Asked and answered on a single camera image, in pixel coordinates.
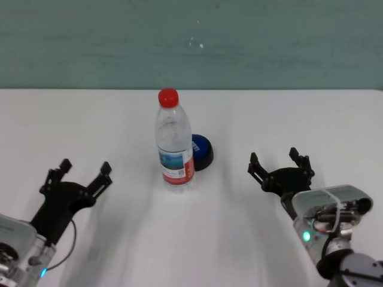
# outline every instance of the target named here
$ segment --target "green wall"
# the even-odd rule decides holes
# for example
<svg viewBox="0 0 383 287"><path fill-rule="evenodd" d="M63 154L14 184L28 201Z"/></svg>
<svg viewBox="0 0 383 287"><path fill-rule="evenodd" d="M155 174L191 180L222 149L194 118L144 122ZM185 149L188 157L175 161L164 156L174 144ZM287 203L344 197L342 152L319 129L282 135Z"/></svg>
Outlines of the green wall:
<svg viewBox="0 0 383 287"><path fill-rule="evenodd" d="M1 88L383 88L383 0L0 0Z"/></svg>

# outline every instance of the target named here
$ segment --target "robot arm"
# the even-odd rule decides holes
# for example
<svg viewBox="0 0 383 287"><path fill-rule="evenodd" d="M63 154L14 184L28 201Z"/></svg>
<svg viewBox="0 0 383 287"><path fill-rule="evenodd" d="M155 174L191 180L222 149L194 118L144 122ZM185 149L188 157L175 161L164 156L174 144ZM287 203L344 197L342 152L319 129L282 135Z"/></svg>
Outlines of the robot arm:
<svg viewBox="0 0 383 287"><path fill-rule="evenodd" d="M45 201L31 223L0 215L0 287L35 287L75 213L93 206L112 183L107 162L87 187L61 181L71 167L65 159L49 170L40 189Z"/></svg>
<svg viewBox="0 0 383 287"><path fill-rule="evenodd" d="M383 286L382 264L351 249L352 229L371 210L372 199L350 185L311 190L315 173L309 157L295 148L290 157L297 167L268 173L252 153L248 172L262 190L280 196L319 274L329 287Z"/></svg>

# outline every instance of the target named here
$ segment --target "blue round object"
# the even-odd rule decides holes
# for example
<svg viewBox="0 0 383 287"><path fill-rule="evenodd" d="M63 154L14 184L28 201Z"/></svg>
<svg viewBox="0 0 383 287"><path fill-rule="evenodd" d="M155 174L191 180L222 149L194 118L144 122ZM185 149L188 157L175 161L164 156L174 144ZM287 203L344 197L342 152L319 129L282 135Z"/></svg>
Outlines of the blue round object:
<svg viewBox="0 0 383 287"><path fill-rule="evenodd" d="M214 154L210 141L201 135L193 135L194 169L199 171L208 167L213 161Z"/></svg>

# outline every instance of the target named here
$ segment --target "table surface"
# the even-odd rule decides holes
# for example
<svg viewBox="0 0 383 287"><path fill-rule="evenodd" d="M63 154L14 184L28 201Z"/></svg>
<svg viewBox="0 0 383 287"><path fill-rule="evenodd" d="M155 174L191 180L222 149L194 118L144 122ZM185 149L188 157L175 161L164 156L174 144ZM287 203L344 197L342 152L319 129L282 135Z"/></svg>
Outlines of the table surface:
<svg viewBox="0 0 383 287"><path fill-rule="evenodd" d="M181 91L193 133L215 159L183 193L162 181L154 141L156 91L0 90L1 213L30 220L49 168L72 161L86 185L108 160L113 185L81 210L75 251L39 287L326 286L279 198L247 173L310 156L312 188L351 184L374 199L355 229L355 251L383 259L383 93ZM68 252L65 231L52 264Z"/></svg>

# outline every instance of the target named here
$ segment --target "water bottle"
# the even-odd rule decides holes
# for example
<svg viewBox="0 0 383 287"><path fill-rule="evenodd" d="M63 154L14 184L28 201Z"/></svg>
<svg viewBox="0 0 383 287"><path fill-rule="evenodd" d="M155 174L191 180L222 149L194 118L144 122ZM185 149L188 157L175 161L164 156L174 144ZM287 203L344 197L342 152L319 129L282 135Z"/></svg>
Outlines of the water bottle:
<svg viewBox="0 0 383 287"><path fill-rule="evenodd" d="M163 179L182 186L194 175L192 129L184 109L178 103L178 93L165 88L158 95L160 109L156 118L156 142Z"/></svg>

